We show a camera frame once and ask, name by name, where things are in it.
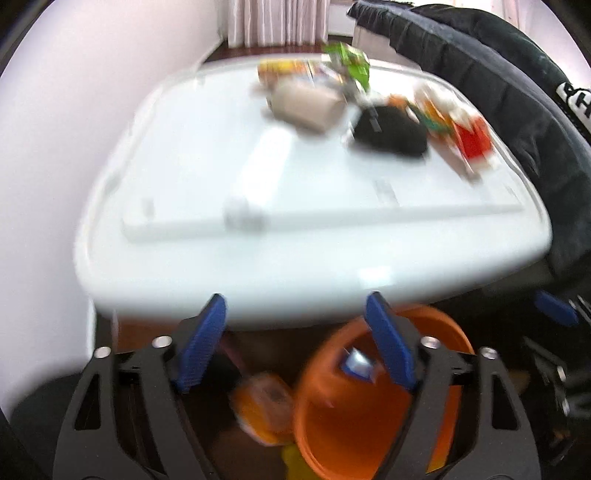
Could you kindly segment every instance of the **orange bucket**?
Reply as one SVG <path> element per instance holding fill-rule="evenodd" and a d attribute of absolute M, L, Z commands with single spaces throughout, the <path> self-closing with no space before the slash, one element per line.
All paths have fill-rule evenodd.
<path fill-rule="evenodd" d="M 397 310 L 422 335 L 449 349 L 474 353 L 461 328 L 443 312 L 426 306 Z M 325 480 L 371 480 L 402 426 L 411 396 L 379 369 L 375 382 L 363 382 L 341 369 L 345 349 L 380 358 L 365 320 L 338 330 L 308 363 L 295 397 L 294 435 L 303 458 Z M 450 387 L 429 471 L 445 465 L 452 445 L 461 387 Z"/>

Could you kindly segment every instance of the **white wall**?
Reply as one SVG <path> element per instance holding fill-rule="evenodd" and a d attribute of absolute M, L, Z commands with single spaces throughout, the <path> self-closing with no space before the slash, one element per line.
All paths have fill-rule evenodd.
<path fill-rule="evenodd" d="M 575 87 L 591 86 L 591 67 L 560 20 L 541 0 L 519 0 L 520 29 L 564 71 Z"/>
<path fill-rule="evenodd" d="M 330 4 L 329 5 L 329 35 L 353 36 L 355 29 L 355 20 L 347 17 L 347 12 L 351 5 Z"/>
<path fill-rule="evenodd" d="M 87 359 L 72 263 L 95 174 L 152 87 L 217 45 L 214 0 L 56 0 L 0 77 L 0 407 Z"/>

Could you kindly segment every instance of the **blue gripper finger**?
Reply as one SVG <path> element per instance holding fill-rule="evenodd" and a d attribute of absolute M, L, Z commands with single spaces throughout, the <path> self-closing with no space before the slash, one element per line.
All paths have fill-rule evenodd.
<path fill-rule="evenodd" d="M 409 348 L 399 331 L 401 327 L 407 330 L 409 328 L 407 325 L 398 325 L 397 328 L 397 319 L 408 322 L 410 328 L 414 329 L 408 319 L 396 317 L 389 312 L 388 304 L 379 293 L 374 292 L 368 296 L 365 304 L 365 321 L 371 329 L 374 342 L 382 356 L 390 379 L 406 390 L 412 390 L 417 384 L 415 374 L 417 359 L 413 354 L 414 346 Z M 416 330 L 415 332 L 416 335 L 414 332 L 410 332 L 410 341 L 414 341 L 415 337 L 417 341 L 419 340 L 420 336 Z"/>
<path fill-rule="evenodd" d="M 202 320 L 195 328 L 186 347 L 177 352 L 178 376 L 174 380 L 177 388 L 186 393 L 198 385 L 211 360 L 226 325 L 226 302 L 221 295 L 214 295 L 200 316 Z"/>

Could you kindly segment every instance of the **green snack package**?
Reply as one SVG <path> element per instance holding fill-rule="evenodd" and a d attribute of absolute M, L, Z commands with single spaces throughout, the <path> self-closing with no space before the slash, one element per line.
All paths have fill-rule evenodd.
<path fill-rule="evenodd" d="M 324 46 L 333 67 L 339 73 L 347 73 L 357 80 L 363 89 L 369 90 L 369 60 L 365 53 L 346 43 L 334 42 Z"/>

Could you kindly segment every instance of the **wooden floor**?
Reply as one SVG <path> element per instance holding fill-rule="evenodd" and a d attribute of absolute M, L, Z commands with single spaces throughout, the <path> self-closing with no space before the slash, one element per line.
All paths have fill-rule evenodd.
<path fill-rule="evenodd" d="M 329 35 L 329 41 L 341 41 L 348 44 L 352 42 L 351 37 L 342 37 L 340 35 Z M 238 47 L 229 48 L 225 41 L 214 51 L 205 61 L 216 61 L 235 59 L 237 57 L 250 57 L 253 55 L 270 55 L 273 53 L 322 53 L 323 44 L 316 45 L 287 45 L 283 47 Z"/>

